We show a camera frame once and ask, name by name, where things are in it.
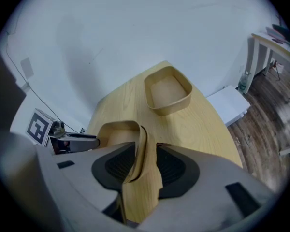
wooden table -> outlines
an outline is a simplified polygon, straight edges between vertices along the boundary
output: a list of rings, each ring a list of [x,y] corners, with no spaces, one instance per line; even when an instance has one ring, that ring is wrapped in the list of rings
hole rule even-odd
[[[162,187],[156,166],[156,143],[169,143],[225,157],[242,167],[229,131],[206,97],[193,86],[190,105],[168,116],[148,109],[144,79],[151,73],[171,66],[164,61],[127,81],[101,99],[87,132],[96,135],[107,122],[135,120],[147,132],[147,145],[141,177],[123,187],[128,220],[142,222],[158,204]]]
[[[252,33],[251,35],[254,38],[254,50],[253,50],[251,67],[250,67],[250,75],[248,76],[247,86],[244,90],[244,94],[247,94],[256,73],[260,44],[270,49],[270,54],[267,61],[267,66],[264,70],[264,75],[267,74],[270,68],[273,51],[281,55],[281,57],[283,57],[286,61],[290,63],[290,45],[289,44],[285,42],[282,44],[279,44],[273,41],[274,37],[263,32]]]

wooden floor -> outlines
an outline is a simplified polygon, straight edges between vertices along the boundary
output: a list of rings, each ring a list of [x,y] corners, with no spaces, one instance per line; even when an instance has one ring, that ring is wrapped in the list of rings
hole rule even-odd
[[[278,80],[271,68],[257,75],[245,98],[247,114],[228,127],[239,151],[243,168],[279,192],[290,176],[290,157],[279,156],[290,145],[290,72],[285,67]]]

wooden tray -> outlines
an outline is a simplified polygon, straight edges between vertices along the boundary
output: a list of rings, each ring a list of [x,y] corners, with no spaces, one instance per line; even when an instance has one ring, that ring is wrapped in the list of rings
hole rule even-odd
[[[97,138],[99,148],[125,142],[135,142],[135,162],[124,183],[136,179],[142,170],[147,134],[143,127],[132,120],[106,123],[100,128]]]
[[[192,85],[173,66],[150,74],[144,83],[147,106],[159,116],[174,113],[190,104]]]

white wall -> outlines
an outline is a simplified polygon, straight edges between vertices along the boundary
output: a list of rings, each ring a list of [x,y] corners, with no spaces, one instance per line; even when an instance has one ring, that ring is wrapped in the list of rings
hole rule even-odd
[[[205,96],[237,86],[251,33],[277,22],[267,0],[26,0],[8,44],[19,67],[30,58],[34,90],[86,127],[101,98],[163,60]]]

white table leg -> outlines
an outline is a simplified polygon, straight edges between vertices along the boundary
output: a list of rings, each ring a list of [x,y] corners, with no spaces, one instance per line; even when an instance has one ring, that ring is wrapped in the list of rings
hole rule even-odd
[[[267,72],[269,71],[269,68],[270,68],[270,65],[271,65],[272,54],[273,54],[273,51],[270,49],[269,59],[267,60],[266,68],[263,71],[263,75],[266,75]]]
[[[256,68],[257,68],[257,63],[258,63],[258,56],[259,56],[259,40],[254,38],[254,47],[253,47],[253,56],[252,56],[252,62],[251,62],[251,67],[250,67],[250,73],[248,76],[248,80],[247,80],[247,85],[246,88],[244,90],[244,94],[247,94],[250,85],[252,83],[252,79],[255,76],[256,73]]]

